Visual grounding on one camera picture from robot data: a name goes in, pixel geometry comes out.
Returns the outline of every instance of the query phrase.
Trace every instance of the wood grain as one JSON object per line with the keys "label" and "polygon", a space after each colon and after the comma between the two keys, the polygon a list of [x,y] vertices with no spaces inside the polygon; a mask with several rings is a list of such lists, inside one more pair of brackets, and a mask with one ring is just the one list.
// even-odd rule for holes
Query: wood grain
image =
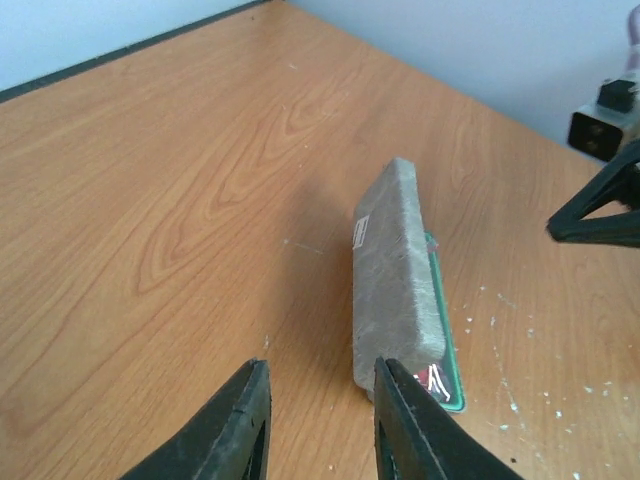
{"label": "wood grain", "polygon": [[270,478],[375,478],[351,214],[395,155],[457,420],[528,479],[638,476],[640,254],[545,234],[598,169],[566,148],[282,2],[0,105],[0,133],[0,478],[115,478],[252,356]]}

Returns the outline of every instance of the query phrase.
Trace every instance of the black plastic bracket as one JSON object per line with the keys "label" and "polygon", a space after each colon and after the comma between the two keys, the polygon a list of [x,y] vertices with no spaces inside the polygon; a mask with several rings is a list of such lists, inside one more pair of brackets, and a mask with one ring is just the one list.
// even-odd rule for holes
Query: black plastic bracket
{"label": "black plastic bracket", "polygon": [[265,480],[271,430],[266,361],[249,360],[125,480]]}
{"label": "black plastic bracket", "polygon": [[521,479],[469,436],[397,360],[375,365],[380,480]]}
{"label": "black plastic bracket", "polygon": [[[557,242],[640,247],[640,140],[627,144],[547,224]],[[610,202],[630,211],[608,217],[587,215]]]}
{"label": "black plastic bracket", "polygon": [[636,101],[636,84],[630,80],[614,80],[600,87],[597,104],[619,113],[629,113]]}

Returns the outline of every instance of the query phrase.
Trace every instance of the white wall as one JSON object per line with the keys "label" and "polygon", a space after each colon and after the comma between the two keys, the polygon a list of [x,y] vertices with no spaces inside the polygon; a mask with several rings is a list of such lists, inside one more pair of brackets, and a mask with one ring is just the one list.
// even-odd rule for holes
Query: white wall
{"label": "white wall", "polygon": [[0,0],[0,90],[246,3]]}
{"label": "white wall", "polygon": [[543,135],[622,73],[640,0],[290,0]]}

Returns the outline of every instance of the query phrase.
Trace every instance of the white label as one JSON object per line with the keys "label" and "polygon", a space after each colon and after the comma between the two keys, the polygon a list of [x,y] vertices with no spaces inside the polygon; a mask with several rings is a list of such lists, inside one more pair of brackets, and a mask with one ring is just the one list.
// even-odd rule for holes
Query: white label
{"label": "white label", "polygon": [[362,217],[356,222],[353,230],[353,249],[360,248],[364,243],[364,236],[367,233],[367,225],[369,225],[369,215]]}

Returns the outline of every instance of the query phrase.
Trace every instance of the green card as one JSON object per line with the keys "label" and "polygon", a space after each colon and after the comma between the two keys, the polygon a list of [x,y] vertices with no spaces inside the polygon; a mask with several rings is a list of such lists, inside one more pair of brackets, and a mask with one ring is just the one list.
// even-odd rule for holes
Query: green card
{"label": "green card", "polygon": [[456,358],[455,347],[453,346],[453,335],[451,325],[449,325],[449,315],[447,313],[447,302],[442,287],[442,275],[440,273],[440,262],[438,261],[437,242],[433,235],[425,232],[427,245],[429,246],[429,263],[431,264],[431,275],[433,286],[436,291],[442,330],[446,340],[446,349],[441,361],[429,365],[426,369],[418,372],[414,376],[420,384],[440,403],[440,405],[452,413],[461,413],[466,407],[464,390],[460,379],[460,369]]}

